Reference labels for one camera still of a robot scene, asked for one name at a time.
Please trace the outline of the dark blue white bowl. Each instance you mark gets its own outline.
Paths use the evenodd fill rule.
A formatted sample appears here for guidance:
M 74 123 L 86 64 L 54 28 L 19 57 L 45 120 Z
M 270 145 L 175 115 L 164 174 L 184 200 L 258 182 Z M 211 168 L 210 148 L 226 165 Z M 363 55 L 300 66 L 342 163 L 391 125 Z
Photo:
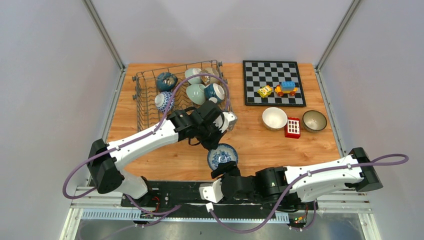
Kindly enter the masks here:
M 217 83 L 208 84 L 204 89 L 205 98 L 216 104 L 220 104 L 225 99 L 225 91 Z

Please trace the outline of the blue floral white bowl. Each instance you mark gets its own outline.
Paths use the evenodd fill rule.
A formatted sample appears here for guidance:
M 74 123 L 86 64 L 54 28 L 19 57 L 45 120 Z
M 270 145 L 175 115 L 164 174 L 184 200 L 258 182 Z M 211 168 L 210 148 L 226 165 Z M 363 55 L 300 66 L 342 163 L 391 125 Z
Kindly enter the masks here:
M 220 143 L 216 149 L 211 149 L 207 153 L 207 163 L 212 171 L 216 170 L 219 164 L 231 161 L 238 164 L 239 156 L 236 149 L 229 144 Z

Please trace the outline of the grey wire dish rack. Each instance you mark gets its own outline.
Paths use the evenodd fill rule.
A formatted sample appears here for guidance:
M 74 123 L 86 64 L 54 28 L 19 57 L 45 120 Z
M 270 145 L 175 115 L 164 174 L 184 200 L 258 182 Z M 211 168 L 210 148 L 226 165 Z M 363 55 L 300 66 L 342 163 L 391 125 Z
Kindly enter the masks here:
M 174 64 L 166 65 L 164 67 L 145 70 L 137 72 L 132 80 L 135 82 L 135 94 L 132 96 L 133 100 L 136 102 L 136 127 L 137 131 L 141 132 L 147 128 L 152 127 L 154 124 L 158 123 L 163 113 L 160 112 L 154 103 L 156 95 L 160 92 L 157 90 L 156 78 L 159 74 L 169 72 L 176 75 L 178 78 L 177 85 L 184 80 L 185 71 L 190 68 L 207 68 L 210 67 L 215 69 L 219 73 L 219 77 L 228 84 L 227 79 L 224 78 L 221 67 L 223 66 L 222 61 L 217 60 L 206 60 L 199 61 L 194 63 L 187 64 Z M 189 100 L 189 97 L 186 94 L 186 89 L 190 84 L 188 82 L 183 83 L 183 85 L 178 89 L 175 95 L 175 104 L 172 110 L 168 112 L 168 115 L 173 110 L 184 110 L 188 107 L 199 107 L 199 105 L 193 103 Z M 219 107 L 224 112 L 233 112 L 231 103 L 227 103 L 227 99 L 219 104 Z

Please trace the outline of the cream beige bowl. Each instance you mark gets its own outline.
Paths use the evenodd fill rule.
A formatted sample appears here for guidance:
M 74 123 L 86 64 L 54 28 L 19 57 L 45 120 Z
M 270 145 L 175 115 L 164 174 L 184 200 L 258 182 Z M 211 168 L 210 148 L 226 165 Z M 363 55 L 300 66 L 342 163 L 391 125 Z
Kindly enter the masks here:
M 262 122 L 270 131 L 283 129 L 288 123 L 287 114 L 278 107 L 268 107 L 262 113 Z

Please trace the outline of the black striped bowl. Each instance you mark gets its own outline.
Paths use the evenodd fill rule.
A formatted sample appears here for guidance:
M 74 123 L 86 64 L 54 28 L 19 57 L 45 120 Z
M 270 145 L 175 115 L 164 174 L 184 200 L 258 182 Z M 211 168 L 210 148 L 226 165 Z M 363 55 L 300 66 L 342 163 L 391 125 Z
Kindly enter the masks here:
M 322 112 L 308 110 L 302 115 L 301 123 L 308 132 L 317 133 L 327 127 L 328 120 Z

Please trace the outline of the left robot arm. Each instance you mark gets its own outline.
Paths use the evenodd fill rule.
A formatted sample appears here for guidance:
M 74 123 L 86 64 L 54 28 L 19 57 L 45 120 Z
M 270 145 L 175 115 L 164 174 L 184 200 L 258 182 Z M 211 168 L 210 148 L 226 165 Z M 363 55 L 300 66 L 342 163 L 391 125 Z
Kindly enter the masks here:
M 121 140 L 105 143 L 96 140 L 90 150 L 87 168 L 99 194 L 120 192 L 134 198 L 140 206 L 149 206 L 153 193 L 147 181 L 125 170 L 125 167 L 163 146 L 197 139 L 207 150 L 215 150 L 221 138 L 237 122 L 236 115 L 223 111 L 207 100 L 199 107 L 175 110 L 159 123 Z

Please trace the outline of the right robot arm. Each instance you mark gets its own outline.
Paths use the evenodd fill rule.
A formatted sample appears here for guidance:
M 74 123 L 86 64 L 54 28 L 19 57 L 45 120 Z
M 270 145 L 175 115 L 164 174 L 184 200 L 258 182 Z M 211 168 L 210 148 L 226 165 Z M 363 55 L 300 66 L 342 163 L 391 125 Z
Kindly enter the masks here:
M 353 148 L 338 160 L 305 165 L 269 167 L 253 176 L 241 176 L 232 162 L 222 163 L 213 176 L 221 175 L 212 183 L 199 187 L 203 200 L 218 203 L 222 199 L 249 200 L 253 203 L 275 203 L 285 194 L 286 204 L 298 209 L 322 195 L 345 188 L 358 193 L 375 191 L 383 184 L 362 147 Z

